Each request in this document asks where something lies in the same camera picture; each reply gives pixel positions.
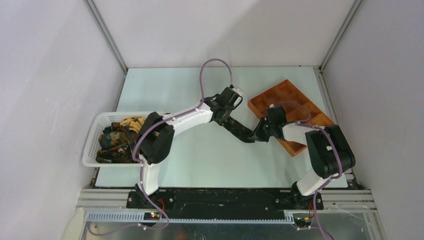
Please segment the black gold floral tie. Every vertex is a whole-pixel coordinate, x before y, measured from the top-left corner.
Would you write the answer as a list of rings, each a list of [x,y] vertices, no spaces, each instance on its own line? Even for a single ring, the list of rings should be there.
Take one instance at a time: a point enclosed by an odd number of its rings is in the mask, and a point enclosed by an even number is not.
[[[233,136],[238,140],[244,143],[254,143],[255,141],[250,139],[253,131],[245,127],[239,121],[229,116],[227,121],[222,124],[222,126],[229,131]]]

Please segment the wooden compartment tray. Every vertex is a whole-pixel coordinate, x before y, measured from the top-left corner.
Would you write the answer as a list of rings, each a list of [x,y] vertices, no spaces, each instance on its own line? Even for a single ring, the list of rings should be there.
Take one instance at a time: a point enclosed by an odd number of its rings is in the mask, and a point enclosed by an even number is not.
[[[283,103],[282,107],[290,122],[309,119],[306,123],[310,125],[331,126],[334,124],[323,111],[287,79],[251,98],[247,102],[247,106],[260,119],[268,115],[267,108],[270,105],[279,103]]]

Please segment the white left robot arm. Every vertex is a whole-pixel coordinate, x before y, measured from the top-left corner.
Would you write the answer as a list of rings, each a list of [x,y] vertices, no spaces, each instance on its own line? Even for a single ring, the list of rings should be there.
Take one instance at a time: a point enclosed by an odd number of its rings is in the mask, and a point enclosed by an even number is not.
[[[138,187],[142,190],[138,201],[145,208],[158,202],[159,173],[168,157],[174,138],[182,132],[201,124],[216,122],[220,125],[230,120],[231,112],[243,101],[243,90],[233,85],[222,93],[202,98],[196,105],[175,113],[160,115],[150,113],[140,131],[133,156],[141,163]]]

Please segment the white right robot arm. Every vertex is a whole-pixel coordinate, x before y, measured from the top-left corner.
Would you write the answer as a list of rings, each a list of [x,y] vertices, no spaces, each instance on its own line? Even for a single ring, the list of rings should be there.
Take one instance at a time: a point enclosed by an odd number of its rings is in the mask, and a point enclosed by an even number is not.
[[[311,169],[294,183],[295,192],[290,196],[295,208],[304,209],[311,202],[310,195],[355,166],[354,153],[337,124],[319,126],[307,124],[305,120],[290,122],[281,105],[272,105],[266,111],[267,116],[259,120],[248,138],[255,142],[268,142],[270,137],[274,137],[307,147]]]

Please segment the green gold patterned tie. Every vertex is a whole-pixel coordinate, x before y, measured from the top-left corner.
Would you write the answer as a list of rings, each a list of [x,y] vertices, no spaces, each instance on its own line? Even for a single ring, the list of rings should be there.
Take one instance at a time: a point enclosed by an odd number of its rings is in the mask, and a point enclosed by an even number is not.
[[[106,127],[98,138],[100,150],[96,153],[96,162],[100,164],[134,164],[132,151],[145,120],[141,116],[127,117],[121,122],[113,122]]]

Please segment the white plastic basket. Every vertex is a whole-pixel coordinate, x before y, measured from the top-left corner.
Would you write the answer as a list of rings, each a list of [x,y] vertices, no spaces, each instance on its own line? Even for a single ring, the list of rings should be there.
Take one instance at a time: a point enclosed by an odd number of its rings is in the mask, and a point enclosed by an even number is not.
[[[101,167],[135,167],[140,164],[138,161],[131,163],[100,163],[96,160],[97,152],[101,150],[99,138],[103,134],[103,130],[110,127],[112,123],[120,123],[123,119],[129,117],[145,117],[151,111],[123,111],[123,112],[103,112],[95,117],[88,133],[87,141],[84,146],[82,163],[86,167],[101,168]]]

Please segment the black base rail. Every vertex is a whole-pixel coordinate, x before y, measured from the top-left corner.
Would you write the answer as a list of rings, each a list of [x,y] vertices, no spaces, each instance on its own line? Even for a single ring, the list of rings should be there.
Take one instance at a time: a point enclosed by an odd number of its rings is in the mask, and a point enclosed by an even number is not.
[[[159,188],[150,199],[135,187],[128,209],[153,209],[156,204],[174,220],[284,220],[285,211],[323,210],[323,200],[285,188]]]

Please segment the aluminium frame rail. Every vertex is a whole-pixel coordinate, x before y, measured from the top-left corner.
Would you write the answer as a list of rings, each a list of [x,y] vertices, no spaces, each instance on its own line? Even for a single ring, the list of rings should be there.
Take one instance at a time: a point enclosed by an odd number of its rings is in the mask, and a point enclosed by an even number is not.
[[[135,223],[294,223],[320,213],[375,213],[369,190],[325,189],[294,200],[285,188],[83,189],[77,207],[90,220]]]

